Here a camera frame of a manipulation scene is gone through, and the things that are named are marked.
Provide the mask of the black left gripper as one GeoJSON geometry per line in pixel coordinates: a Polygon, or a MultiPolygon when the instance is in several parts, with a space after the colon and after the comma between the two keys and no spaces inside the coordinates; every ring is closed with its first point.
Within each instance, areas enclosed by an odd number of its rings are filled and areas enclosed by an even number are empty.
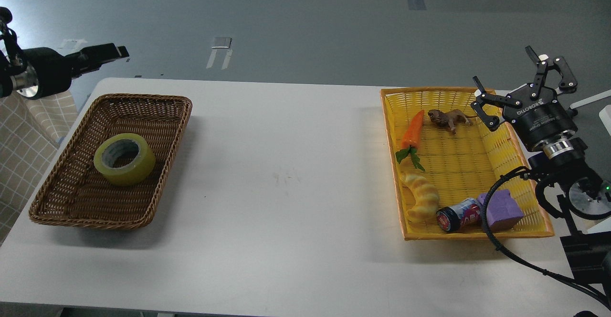
{"type": "Polygon", "coordinates": [[[30,100],[63,93],[70,88],[73,77],[98,71],[104,64],[129,57],[127,48],[115,43],[87,46],[66,56],[48,47],[25,49],[24,54],[37,77],[37,85],[22,91],[30,100]]]}

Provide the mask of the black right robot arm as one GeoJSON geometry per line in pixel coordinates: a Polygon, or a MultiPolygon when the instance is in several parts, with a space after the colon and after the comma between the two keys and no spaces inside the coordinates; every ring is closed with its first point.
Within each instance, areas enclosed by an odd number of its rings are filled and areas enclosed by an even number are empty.
{"type": "Polygon", "coordinates": [[[578,126],[573,117],[577,113],[558,100],[559,95],[574,93],[578,81],[563,56],[550,58],[530,46],[525,50],[537,68],[532,82],[501,96],[487,92],[478,77],[473,77],[479,95],[471,108],[482,123],[491,132],[508,123],[526,149],[533,152],[528,167],[517,167],[500,176],[485,195],[482,229],[504,256],[610,308],[610,233],[586,234],[574,221],[575,216],[588,221],[610,216],[610,182],[586,163],[587,145],[575,136],[578,126]],[[487,221],[489,202],[504,183],[516,177],[534,181],[538,205],[567,224],[569,234],[561,237],[561,243],[572,277],[529,263],[507,249],[492,232],[487,221]]]}

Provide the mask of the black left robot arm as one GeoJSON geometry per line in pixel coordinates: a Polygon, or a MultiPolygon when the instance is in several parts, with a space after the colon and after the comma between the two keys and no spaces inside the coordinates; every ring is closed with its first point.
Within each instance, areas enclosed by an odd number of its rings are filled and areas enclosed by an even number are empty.
{"type": "Polygon", "coordinates": [[[59,54],[49,47],[22,49],[17,34],[8,27],[12,21],[9,9],[0,9],[1,51],[0,87],[1,97],[13,92],[29,100],[37,100],[67,91],[72,80],[85,73],[98,71],[104,64],[128,58],[125,46],[106,43],[88,46],[70,53],[59,54]]]}

